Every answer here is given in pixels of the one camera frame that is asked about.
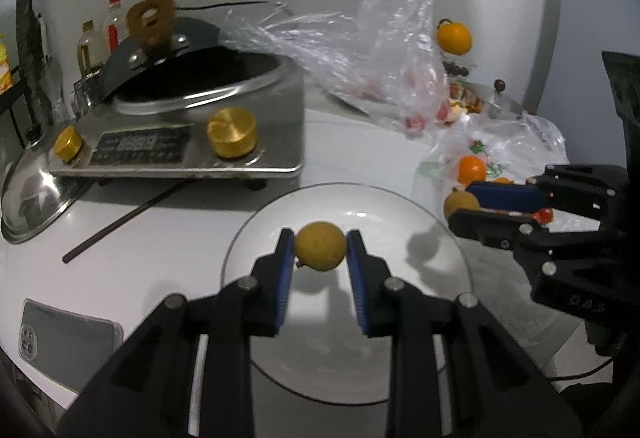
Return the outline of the small orange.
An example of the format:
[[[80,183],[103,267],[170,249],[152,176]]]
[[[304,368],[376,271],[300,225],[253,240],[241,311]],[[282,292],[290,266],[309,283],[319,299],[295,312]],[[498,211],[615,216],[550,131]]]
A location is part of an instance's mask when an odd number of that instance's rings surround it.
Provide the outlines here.
[[[475,181],[485,181],[487,167],[484,161],[475,155],[463,156],[458,162],[457,181],[462,185],[469,185]]]

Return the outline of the red cherry tomato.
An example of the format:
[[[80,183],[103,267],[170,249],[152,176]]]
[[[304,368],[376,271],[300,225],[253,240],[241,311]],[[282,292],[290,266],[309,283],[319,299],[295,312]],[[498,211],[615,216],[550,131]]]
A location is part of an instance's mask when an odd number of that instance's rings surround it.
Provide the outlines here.
[[[540,225],[547,225],[554,219],[554,211],[552,208],[541,208],[533,214],[532,218]]]

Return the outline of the smartphone in clear case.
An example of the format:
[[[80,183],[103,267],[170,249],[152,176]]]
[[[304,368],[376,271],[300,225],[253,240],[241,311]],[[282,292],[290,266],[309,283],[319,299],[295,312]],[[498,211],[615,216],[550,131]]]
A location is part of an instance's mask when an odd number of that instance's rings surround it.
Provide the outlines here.
[[[26,299],[18,353],[49,380],[81,392],[122,344],[122,327]]]

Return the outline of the crumpled clear plastic bag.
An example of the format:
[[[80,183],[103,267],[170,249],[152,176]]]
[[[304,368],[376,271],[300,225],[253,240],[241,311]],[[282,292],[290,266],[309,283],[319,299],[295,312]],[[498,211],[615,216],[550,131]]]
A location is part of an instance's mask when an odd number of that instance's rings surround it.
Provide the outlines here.
[[[450,113],[433,1],[360,0],[353,16],[312,13],[271,23],[232,11],[220,41],[246,53],[288,57],[334,98],[420,137]]]

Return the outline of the yellow-brown longan fruit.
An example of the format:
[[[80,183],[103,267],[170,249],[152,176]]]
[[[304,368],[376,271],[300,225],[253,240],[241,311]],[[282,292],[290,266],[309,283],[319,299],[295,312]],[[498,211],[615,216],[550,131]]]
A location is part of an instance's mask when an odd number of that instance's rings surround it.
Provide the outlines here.
[[[480,210],[480,202],[477,197],[470,192],[456,190],[452,191],[442,204],[442,214],[446,220],[458,210]]]

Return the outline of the oil bottle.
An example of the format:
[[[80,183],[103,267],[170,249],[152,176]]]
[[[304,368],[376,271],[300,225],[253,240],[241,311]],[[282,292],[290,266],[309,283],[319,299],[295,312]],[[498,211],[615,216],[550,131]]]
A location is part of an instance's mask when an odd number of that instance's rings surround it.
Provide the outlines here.
[[[77,60],[82,79],[101,72],[110,52],[104,37],[94,28],[93,21],[82,24],[82,34],[77,43]]]

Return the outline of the printed clear plastic bag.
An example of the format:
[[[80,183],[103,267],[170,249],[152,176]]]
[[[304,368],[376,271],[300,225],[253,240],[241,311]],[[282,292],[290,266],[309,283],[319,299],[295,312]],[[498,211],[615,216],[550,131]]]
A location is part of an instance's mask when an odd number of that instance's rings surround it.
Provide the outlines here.
[[[411,198],[442,219],[446,196],[462,184],[458,167],[465,156],[485,164],[489,181],[506,178],[523,184],[551,164],[568,161],[565,139],[551,121],[533,115],[498,120],[464,115],[432,134],[414,174]]]

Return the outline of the yellow-brown longan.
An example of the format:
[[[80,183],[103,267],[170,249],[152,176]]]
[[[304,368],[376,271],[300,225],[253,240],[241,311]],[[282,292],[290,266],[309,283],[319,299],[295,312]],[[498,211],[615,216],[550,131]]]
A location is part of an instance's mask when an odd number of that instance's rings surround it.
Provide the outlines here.
[[[346,256],[346,235],[328,221],[308,223],[295,236],[294,253],[299,268],[331,271],[341,265]]]

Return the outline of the steel pot lid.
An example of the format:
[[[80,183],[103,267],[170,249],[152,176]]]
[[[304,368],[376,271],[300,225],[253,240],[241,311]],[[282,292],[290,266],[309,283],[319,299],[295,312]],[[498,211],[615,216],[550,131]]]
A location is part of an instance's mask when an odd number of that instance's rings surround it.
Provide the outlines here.
[[[86,178],[53,176],[51,146],[44,135],[30,142],[4,172],[1,233],[10,244],[27,242],[50,227],[92,185]]]

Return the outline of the dark chopstick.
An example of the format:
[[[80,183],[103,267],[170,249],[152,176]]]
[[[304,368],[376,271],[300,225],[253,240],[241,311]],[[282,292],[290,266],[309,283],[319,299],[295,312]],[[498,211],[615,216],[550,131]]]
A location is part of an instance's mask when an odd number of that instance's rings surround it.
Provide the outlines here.
[[[88,237],[88,239],[85,239],[80,244],[72,248],[70,251],[68,251],[66,254],[62,256],[62,262],[64,263],[64,265],[68,265],[71,261],[76,259],[82,253],[85,253],[85,251],[88,250],[90,247],[93,247],[93,245],[96,245],[96,243],[101,242],[102,239],[105,239],[107,236],[109,236],[116,230],[120,229],[131,220],[134,220],[135,217],[142,215],[142,213],[145,213],[147,210],[151,209],[152,207],[155,207],[159,203],[163,202],[165,199],[170,198],[172,195],[175,195],[181,192],[182,190],[186,189],[190,184],[191,184],[191,181],[176,183],[174,185],[171,185],[171,187],[169,187],[169,189],[167,189],[166,191],[163,191],[162,193],[157,194],[154,197],[148,199],[142,205],[136,207],[134,210],[131,210],[129,213],[126,213],[126,215],[123,215],[120,218],[116,219],[115,221],[113,221],[112,223],[110,223],[100,231],[97,231],[92,236]]]

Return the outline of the orange on clear box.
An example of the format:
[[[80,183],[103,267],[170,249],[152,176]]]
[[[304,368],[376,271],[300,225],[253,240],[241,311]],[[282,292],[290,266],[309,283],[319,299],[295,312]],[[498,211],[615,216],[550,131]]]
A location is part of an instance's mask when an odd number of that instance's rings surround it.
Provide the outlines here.
[[[437,25],[436,41],[442,51],[462,56],[473,48],[471,31],[462,23],[443,18]]]

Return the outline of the steel induction cooker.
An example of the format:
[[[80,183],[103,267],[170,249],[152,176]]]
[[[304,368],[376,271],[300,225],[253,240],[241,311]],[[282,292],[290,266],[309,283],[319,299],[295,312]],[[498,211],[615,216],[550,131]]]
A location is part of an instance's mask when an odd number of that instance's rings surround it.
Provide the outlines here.
[[[173,100],[96,106],[75,124],[82,145],[69,163],[51,153],[49,170],[90,179],[283,179],[304,163],[304,74],[285,57],[243,53],[247,79]],[[207,135],[225,107],[254,114],[257,145],[219,156]]]

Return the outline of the red-capped sauce bottle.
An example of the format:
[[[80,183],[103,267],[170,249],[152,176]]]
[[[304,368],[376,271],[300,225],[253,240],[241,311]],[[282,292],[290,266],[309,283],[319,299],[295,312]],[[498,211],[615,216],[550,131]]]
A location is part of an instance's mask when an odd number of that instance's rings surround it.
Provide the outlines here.
[[[110,0],[103,23],[103,32],[108,49],[113,52],[129,36],[126,13],[122,0]]]

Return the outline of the white plate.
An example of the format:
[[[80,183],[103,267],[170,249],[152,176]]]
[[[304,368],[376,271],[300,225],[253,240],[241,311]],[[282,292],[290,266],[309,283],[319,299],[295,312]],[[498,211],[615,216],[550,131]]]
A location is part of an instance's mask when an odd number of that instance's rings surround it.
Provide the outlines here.
[[[265,205],[236,233],[222,267],[227,285],[273,252],[284,229],[328,221],[360,232],[366,250],[424,294],[454,299],[472,291],[468,261],[435,207],[356,183],[303,187]],[[297,268],[279,334],[252,340],[259,372],[308,399],[365,406],[388,397],[390,340],[369,340],[357,323],[347,265],[330,272]]]

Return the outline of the fruit peels pile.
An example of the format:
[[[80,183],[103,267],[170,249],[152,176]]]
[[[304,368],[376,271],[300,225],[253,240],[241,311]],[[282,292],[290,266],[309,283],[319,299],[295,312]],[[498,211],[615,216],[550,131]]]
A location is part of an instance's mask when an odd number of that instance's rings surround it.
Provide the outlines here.
[[[410,133],[421,133],[429,124],[450,125],[463,115],[479,114],[484,108],[485,101],[465,86],[464,82],[453,81],[449,83],[448,102],[442,103],[432,120],[416,114],[404,119],[404,127]]]

